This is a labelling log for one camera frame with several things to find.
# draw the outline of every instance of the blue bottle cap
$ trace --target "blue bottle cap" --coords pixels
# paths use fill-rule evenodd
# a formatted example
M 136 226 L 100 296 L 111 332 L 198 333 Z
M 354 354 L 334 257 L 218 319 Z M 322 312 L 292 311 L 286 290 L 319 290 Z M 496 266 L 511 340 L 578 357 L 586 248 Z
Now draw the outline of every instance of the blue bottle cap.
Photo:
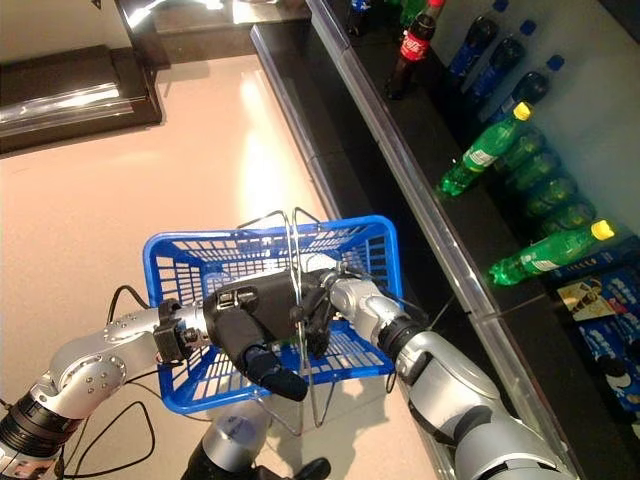
M 533 20 L 525 20 L 522 22 L 522 25 L 520 25 L 520 32 L 523 35 L 529 36 L 535 31 L 536 27 L 536 22 Z
M 549 60 L 547 60 L 547 67 L 554 72 L 557 72 L 564 65 L 564 58 L 562 55 L 553 55 Z
M 491 6 L 496 12 L 504 12 L 509 6 L 509 0 L 496 0 Z

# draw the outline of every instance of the blue shopping basket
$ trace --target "blue shopping basket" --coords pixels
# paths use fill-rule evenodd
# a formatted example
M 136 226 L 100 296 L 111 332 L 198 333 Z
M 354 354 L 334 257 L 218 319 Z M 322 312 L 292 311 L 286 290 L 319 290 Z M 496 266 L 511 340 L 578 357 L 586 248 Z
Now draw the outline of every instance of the blue shopping basket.
M 302 255 L 322 254 L 365 271 L 402 297 L 396 231 L 381 216 L 297 226 Z M 167 298 L 188 305 L 220 286 L 270 270 L 289 268 L 285 227 L 160 233 L 144 247 L 144 270 L 152 307 Z M 295 344 L 275 347 L 283 365 L 298 371 Z M 344 320 L 334 321 L 326 355 L 311 359 L 315 384 L 386 375 L 391 361 L 361 339 Z M 269 395 L 249 382 L 217 347 L 198 349 L 186 365 L 158 370 L 162 399 L 170 410 L 192 413 Z

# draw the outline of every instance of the green soda bottle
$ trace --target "green soda bottle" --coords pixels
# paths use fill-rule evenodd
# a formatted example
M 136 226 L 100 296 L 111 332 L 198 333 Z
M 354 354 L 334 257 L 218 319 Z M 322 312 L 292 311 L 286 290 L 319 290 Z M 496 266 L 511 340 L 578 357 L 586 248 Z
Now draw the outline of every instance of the green soda bottle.
M 493 168 L 500 175 L 508 175 L 544 147 L 544 144 L 545 138 L 542 132 L 530 126 L 513 143 L 509 151 L 495 161 Z
M 540 237 L 545 237 L 562 230 L 573 230 L 591 223 L 595 216 L 594 206 L 583 199 L 552 213 L 542 222 L 538 233 Z
M 529 120 L 532 113 L 531 105 L 520 102 L 511 116 L 482 132 L 464 153 L 462 160 L 444 174 L 440 189 L 452 196 L 464 192 L 496 158 L 509 150 L 518 137 L 521 126 Z
M 606 220 L 578 230 L 557 232 L 512 257 L 500 260 L 489 269 L 489 273 L 496 285 L 515 285 L 525 278 L 575 262 L 588 253 L 594 244 L 614 234 Z
M 540 186 L 526 200 L 525 212 L 528 217 L 540 217 L 567 202 L 578 191 L 578 186 L 569 177 L 555 177 L 541 182 Z
M 524 165 L 520 165 L 504 182 L 507 193 L 525 192 L 553 172 L 560 165 L 560 158 L 544 149 L 534 155 Z

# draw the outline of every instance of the beige floor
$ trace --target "beige floor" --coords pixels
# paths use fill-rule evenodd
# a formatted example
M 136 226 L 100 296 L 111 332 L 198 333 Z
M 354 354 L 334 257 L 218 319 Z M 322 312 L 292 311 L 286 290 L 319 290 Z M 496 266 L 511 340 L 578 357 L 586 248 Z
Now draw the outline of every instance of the beige floor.
M 141 252 L 154 233 L 233 228 L 296 205 L 324 218 L 256 57 L 178 65 L 159 75 L 158 91 L 167 118 L 160 127 L 0 162 L 0 394 L 7 399 L 27 390 L 59 345 L 101 327 L 119 284 L 145 291 Z M 120 311 L 133 308 L 123 297 Z M 157 389 L 153 377 L 146 384 Z M 179 478 L 207 424 L 170 413 L 136 386 L 100 407 L 87 438 L 138 399 L 149 407 L 156 453 L 108 478 Z M 83 471 L 125 463 L 148 444 L 142 416 L 130 412 Z M 332 479 L 435 478 L 400 392 L 385 395 L 379 378 L 343 383 L 326 425 L 301 439 L 273 428 L 258 461 L 289 474 L 319 455 L 333 463 Z

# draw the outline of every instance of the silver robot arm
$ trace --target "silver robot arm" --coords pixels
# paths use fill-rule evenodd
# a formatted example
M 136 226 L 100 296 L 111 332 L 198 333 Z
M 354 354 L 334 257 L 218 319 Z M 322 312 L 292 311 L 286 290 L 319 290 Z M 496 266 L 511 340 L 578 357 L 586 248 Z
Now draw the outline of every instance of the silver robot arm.
M 456 447 L 458 480 L 573 478 L 537 433 L 508 414 L 484 372 L 425 331 L 373 282 L 329 273 L 323 285 L 358 334 L 393 360 L 418 424 Z
M 167 302 L 62 346 L 0 421 L 0 478 L 40 478 L 82 420 L 129 379 L 209 343 L 201 307 Z
M 210 345 L 212 337 L 220 335 L 206 309 L 228 310 L 227 296 L 187 307 L 167 301 L 158 308 L 124 315 L 60 348 L 47 372 L 0 421 L 0 479 L 41 478 L 82 419 L 127 381 L 159 363 L 180 361 L 192 349 Z M 249 344 L 255 348 L 260 341 L 252 337 Z M 245 363 L 252 371 L 250 360 Z M 286 480 L 265 467 L 252 466 L 270 422 L 269 415 L 253 402 L 227 408 L 196 447 L 183 480 Z M 329 462 L 319 458 L 293 480 L 321 480 L 330 471 Z

